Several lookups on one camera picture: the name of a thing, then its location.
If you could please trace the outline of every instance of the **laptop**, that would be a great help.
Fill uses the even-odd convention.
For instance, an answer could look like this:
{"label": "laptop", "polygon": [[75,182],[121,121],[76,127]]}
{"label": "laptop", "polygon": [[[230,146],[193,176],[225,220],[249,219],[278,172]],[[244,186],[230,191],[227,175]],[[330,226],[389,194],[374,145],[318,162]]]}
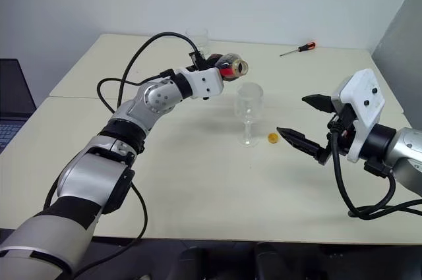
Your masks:
{"label": "laptop", "polygon": [[0,59],[0,153],[35,112],[17,59]]}

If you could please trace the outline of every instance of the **screwdriver handle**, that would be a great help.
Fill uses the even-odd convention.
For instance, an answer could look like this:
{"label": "screwdriver handle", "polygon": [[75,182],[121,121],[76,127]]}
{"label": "screwdriver handle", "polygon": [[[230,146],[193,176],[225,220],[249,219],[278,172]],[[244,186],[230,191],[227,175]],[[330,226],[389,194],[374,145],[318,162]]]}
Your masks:
{"label": "screwdriver handle", "polygon": [[310,51],[311,49],[314,49],[315,46],[316,46],[315,42],[310,42],[308,44],[300,46],[297,50],[298,51]]}

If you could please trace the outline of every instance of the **clear glass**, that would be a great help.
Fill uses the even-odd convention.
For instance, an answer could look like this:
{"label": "clear glass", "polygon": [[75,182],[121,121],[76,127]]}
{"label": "clear glass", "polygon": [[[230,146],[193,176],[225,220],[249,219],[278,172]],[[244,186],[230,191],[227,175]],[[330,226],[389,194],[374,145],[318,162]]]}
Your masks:
{"label": "clear glass", "polygon": [[186,36],[193,40],[203,56],[208,56],[210,52],[210,42],[208,30],[206,28],[188,28]]}
{"label": "clear glass", "polygon": [[242,120],[245,125],[239,141],[246,147],[258,144],[258,137],[253,136],[252,124],[262,117],[262,96],[264,91],[259,84],[246,82],[242,84],[236,93],[235,116]]}

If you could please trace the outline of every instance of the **white table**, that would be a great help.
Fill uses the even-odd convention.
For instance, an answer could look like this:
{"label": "white table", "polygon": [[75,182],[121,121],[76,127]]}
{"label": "white table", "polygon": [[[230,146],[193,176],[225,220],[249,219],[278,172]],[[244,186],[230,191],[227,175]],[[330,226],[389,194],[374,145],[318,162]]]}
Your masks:
{"label": "white table", "polygon": [[[257,129],[262,140],[244,148],[236,139],[242,126],[232,105],[187,100],[157,122],[134,164],[134,182],[150,217],[146,237],[422,244],[420,217],[349,218],[331,163],[320,166],[284,141],[269,144],[265,139],[284,126],[323,144],[329,115],[313,109],[284,114],[280,107],[266,106]],[[43,102],[0,155],[0,227],[14,229],[41,210],[60,170],[109,116],[98,99]],[[383,113],[381,123],[408,126],[399,113]],[[362,163],[342,161],[357,205],[384,196],[385,180],[364,172]],[[392,203],[416,198],[398,185]],[[130,192],[120,210],[100,219],[96,235],[134,237],[141,226],[142,210]]]}
{"label": "white table", "polygon": [[[105,77],[121,78],[136,50],[146,36],[101,35],[69,73],[50,93],[55,97],[97,98],[96,84]],[[246,77],[226,84],[225,94],[232,94],[244,81],[260,84],[268,96],[268,104],[277,107],[308,108],[301,101],[309,94],[331,93],[348,76],[358,70],[375,71],[386,98],[384,112],[403,113],[391,89],[375,66],[369,53],[362,49],[318,47],[312,51],[279,57],[294,46],[257,43],[210,42],[212,53],[238,53],[250,65]],[[129,80],[141,81],[168,68],[191,65],[191,47],[177,38],[161,38],[140,55]],[[126,86],[124,98],[133,98],[136,87]],[[118,83],[103,85],[105,98],[117,99]]]}

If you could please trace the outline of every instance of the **yellow object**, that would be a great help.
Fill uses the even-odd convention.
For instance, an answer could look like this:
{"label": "yellow object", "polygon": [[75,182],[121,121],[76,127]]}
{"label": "yellow object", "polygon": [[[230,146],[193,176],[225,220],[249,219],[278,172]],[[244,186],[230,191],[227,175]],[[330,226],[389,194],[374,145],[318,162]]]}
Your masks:
{"label": "yellow object", "polygon": [[278,135],[276,133],[270,133],[270,134],[268,134],[268,141],[271,144],[275,144],[276,142],[278,142]]}

